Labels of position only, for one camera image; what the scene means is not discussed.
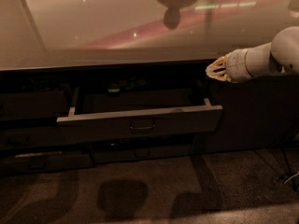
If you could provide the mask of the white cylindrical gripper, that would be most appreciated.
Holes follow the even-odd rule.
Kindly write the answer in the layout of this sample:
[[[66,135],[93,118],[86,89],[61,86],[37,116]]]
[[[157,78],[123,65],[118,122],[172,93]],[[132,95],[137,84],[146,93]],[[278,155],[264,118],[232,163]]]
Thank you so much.
[[[208,77],[221,82],[243,83],[253,79],[246,65],[248,49],[236,49],[232,51],[226,60],[221,56],[211,63],[206,72]]]

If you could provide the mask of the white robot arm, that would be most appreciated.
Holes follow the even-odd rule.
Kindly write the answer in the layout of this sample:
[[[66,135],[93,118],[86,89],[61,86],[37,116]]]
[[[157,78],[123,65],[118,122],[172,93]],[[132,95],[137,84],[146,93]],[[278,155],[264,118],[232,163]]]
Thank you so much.
[[[271,42],[235,49],[206,68],[206,75],[222,82],[242,83],[257,77],[299,74],[299,27],[277,33]]]

